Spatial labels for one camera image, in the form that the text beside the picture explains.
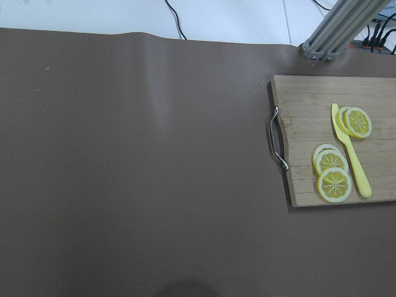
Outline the wooden cutting board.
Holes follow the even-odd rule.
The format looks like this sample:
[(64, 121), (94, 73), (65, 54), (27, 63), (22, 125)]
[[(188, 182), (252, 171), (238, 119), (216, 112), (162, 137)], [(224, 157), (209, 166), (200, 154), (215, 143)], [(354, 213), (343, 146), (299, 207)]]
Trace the wooden cutting board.
[(354, 150), (372, 189), (362, 197), (353, 185), (345, 204), (395, 200), (395, 79), (383, 77), (329, 77), (275, 75), (271, 81), (273, 102), (278, 107), (286, 176), (294, 207), (328, 205), (317, 190), (312, 155), (321, 144), (346, 149), (337, 139), (331, 106), (356, 106), (367, 112), (372, 133), (352, 138)]

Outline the lemon slice under middle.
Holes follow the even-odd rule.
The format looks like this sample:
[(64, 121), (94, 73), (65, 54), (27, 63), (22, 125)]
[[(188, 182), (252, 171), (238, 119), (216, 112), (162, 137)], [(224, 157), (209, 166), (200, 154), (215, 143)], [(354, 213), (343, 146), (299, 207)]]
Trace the lemon slice under middle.
[(318, 155), (321, 152), (323, 152), (324, 150), (334, 150), (335, 152), (338, 152), (338, 153), (341, 152), (336, 146), (334, 146), (332, 144), (321, 144), (315, 149), (315, 151), (312, 155), (312, 165), (313, 166), (316, 165), (316, 159), (317, 159)]

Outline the lemon slice under near knife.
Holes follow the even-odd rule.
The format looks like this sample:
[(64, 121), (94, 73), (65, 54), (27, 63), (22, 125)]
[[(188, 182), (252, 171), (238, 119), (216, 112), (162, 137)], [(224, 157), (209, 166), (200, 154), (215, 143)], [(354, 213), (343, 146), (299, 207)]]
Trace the lemon slice under near knife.
[(351, 136), (351, 132), (349, 130), (349, 128), (347, 127), (347, 125), (344, 122), (344, 113), (346, 111), (348, 111), (350, 109), (349, 106), (343, 106), (341, 107), (336, 115), (336, 120), (337, 120), (337, 124), (340, 126), (340, 129), (345, 132), (346, 134), (348, 134), (349, 136)]

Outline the yellow plastic knife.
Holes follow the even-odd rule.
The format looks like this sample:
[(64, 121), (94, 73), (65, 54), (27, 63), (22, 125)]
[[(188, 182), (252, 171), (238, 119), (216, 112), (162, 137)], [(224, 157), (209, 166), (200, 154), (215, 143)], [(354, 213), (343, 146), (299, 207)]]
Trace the yellow plastic knife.
[(372, 189), (366, 174), (361, 166), (361, 163), (357, 157), (357, 154), (353, 148), (350, 140), (350, 136), (342, 130), (342, 128), (337, 123), (337, 114), (339, 112), (339, 107), (336, 103), (331, 105), (331, 120), (332, 125), (337, 136), (337, 139), (345, 146), (350, 165), (353, 170), (353, 175), (355, 177), (355, 182), (360, 195), (364, 198), (370, 198), (372, 196)]

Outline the power strip with plugs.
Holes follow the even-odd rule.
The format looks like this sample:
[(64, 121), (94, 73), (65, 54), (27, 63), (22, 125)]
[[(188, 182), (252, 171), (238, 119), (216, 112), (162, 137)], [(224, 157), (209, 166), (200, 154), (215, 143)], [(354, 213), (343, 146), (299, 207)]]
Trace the power strip with plugs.
[(395, 56), (395, 17), (374, 19), (350, 43), (349, 48)]

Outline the aluminium frame post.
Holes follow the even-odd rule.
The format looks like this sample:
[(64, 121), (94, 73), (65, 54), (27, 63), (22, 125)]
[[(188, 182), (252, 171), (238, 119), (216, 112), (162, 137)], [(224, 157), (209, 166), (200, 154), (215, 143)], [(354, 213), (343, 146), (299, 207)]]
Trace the aluminium frame post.
[(312, 35), (301, 45), (305, 59), (332, 62), (388, 1), (337, 1)]

